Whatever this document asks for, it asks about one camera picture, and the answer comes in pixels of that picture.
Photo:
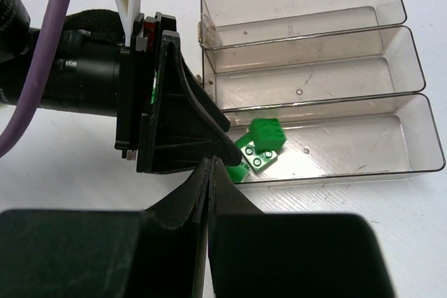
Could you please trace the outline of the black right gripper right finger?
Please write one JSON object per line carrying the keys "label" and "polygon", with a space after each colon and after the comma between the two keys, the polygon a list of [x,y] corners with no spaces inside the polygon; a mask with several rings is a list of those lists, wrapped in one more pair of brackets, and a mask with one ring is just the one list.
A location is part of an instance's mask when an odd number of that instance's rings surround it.
{"label": "black right gripper right finger", "polygon": [[211,162],[208,257],[217,297],[393,297],[376,236],[356,214],[266,214]]}

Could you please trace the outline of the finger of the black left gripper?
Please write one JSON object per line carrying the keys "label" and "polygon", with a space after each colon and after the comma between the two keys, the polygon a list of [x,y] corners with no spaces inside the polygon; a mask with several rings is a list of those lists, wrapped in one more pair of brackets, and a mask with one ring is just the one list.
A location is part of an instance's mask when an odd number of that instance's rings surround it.
{"label": "finger of the black left gripper", "polygon": [[241,152],[227,135],[230,122],[190,74],[175,31],[161,35],[155,79],[155,97],[141,116],[136,170],[187,171],[214,156],[239,165]]}

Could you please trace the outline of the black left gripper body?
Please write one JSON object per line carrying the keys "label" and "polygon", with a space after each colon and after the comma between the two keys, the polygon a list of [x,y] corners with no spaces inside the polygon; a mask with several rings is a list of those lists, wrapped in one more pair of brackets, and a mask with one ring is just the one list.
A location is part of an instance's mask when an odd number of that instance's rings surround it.
{"label": "black left gripper body", "polygon": [[116,13],[69,15],[41,106],[49,110],[116,117],[115,148],[127,156],[159,158],[156,133],[149,133],[150,107],[157,97],[159,38],[177,29],[171,15],[138,15],[131,44]]}

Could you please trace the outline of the small green lego brick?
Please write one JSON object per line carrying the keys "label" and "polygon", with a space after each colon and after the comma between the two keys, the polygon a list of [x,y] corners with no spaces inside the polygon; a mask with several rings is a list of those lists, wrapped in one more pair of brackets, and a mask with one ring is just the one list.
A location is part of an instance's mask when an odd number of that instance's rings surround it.
{"label": "small green lego brick", "polygon": [[242,152],[245,161],[256,173],[260,173],[277,161],[278,153],[273,150],[257,150],[254,141],[248,133],[235,141],[236,146]]}

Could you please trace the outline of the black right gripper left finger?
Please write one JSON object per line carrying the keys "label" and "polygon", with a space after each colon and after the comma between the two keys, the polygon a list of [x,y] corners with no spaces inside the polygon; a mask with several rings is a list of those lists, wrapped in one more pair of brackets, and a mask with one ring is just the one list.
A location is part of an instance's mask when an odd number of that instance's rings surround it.
{"label": "black right gripper left finger", "polygon": [[1,296],[199,296],[210,168],[142,211],[4,211]]}

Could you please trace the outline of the green curved lego brick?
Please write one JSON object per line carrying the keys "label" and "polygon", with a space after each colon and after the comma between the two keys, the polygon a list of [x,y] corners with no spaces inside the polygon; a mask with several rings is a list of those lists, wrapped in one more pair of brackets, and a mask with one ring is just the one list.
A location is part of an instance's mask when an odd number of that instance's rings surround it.
{"label": "green curved lego brick", "polygon": [[265,151],[281,151],[286,135],[276,118],[253,119],[249,125],[249,136],[257,154]]}

